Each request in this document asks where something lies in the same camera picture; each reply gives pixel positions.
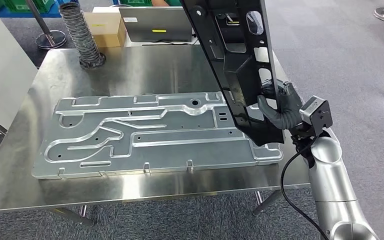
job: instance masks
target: silver robot arm segment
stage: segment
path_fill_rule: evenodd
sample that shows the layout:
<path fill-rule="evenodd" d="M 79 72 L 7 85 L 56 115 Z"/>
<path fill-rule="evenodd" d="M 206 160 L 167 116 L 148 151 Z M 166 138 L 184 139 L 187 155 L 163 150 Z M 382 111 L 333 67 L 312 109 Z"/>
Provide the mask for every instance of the silver robot arm segment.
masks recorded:
<path fill-rule="evenodd" d="M 290 131 L 296 151 L 307 160 L 322 232 L 330 240 L 378 240 L 354 193 L 342 160 L 341 146 L 336 138 L 331 137 L 332 132 L 325 130 L 333 125 L 328 101 L 312 96 L 302 105 L 290 82 L 277 86 L 283 100 L 283 112 L 272 114 L 273 109 L 262 96 L 258 98 L 258 107 L 276 127 Z M 317 139 L 308 150 L 311 138 Z"/>
<path fill-rule="evenodd" d="M 360 208 L 339 143 L 319 137 L 311 154 L 309 178 L 321 229 L 331 240 L 378 240 Z"/>

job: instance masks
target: white panel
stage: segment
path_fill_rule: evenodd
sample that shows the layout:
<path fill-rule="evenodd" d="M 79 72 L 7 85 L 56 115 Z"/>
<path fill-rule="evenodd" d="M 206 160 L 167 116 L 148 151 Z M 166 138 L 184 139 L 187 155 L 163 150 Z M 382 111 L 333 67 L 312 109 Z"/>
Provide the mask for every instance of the white panel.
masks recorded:
<path fill-rule="evenodd" d="M 0 20 L 0 125 L 4 128 L 13 122 L 37 71 Z"/>

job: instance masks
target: cardboard box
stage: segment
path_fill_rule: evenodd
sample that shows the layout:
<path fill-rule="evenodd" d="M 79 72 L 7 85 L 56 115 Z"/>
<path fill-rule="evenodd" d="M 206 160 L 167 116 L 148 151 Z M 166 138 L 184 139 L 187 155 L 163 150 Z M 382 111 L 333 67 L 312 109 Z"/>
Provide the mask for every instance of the cardboard box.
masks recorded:
<path fill-rule="evenodd" d="M 84 12 L 84 19 L 98 48 L 125 45 L 126 27 L 119 12 Z"/>

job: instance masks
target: aluminum sheet metal panel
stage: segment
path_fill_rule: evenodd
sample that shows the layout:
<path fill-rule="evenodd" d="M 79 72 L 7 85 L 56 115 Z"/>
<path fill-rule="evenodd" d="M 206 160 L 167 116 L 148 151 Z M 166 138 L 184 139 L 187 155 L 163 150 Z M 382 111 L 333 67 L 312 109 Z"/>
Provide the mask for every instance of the aluminum sheet metal panel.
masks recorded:
<path fill-rule="evenodd" d="M 250 106 L 254 118 L 263 115 Z M 32 175 L 38 179 L 274 164 L 279 143 L 237 130 L 221 92 L 63 98 Z"/>

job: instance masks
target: black cable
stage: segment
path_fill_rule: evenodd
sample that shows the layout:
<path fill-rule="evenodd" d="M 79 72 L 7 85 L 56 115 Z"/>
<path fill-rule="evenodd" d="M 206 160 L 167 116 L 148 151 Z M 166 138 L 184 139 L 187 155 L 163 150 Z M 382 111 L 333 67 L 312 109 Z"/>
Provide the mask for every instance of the black cable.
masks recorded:
<path fill-rule="evenodd" d="M 283 167 L 282 173 L 280 175 L 280 190 L 282 192 L 283 197 L 285 198 L 286 202 L 293 208 L 295 209 L 299 214 L 301 214 L 305 219 L 307 219 L 317 230 L 318 232 L 323 236 L 325 240 L 329 240 L 328 236 L 323 232 L 323 230 L 320 228 L 320 226 L 313 220 L 311 219 L 307 214 L 305 214 L 301 209 L 299 209 L 295 204 L 289 199 L 288 196 L 286 196 L 285 193 L 285 186 L 284 186 L 284 178 L 285 178 L 285 172 L 288 166 L 292 163 L 294 159 L 296 159 L 299 155 L 301 155 L 304 151 L 309 149 L 311 145 L 317 140 L 318 136 L 316 136 L 307 146 L 305 146 L 303 149 L 301 149 L 299 152 L 297 152 L 295 155 L 293 155 L 285 164 Z"/>
<path fill-rule="evenodd" d="M 171 41 L 167 40 L 158 40 L 158 41 L 153 41 L 153 43 L 165 43 L 165 44 L 171 44 L 171 45 L 195 45 L 198 42 L 198 38 L 195 40 L 193 43 L 173 43 Z M 154 44 L 143 44 L 142 46 L 152 46 Z"/>

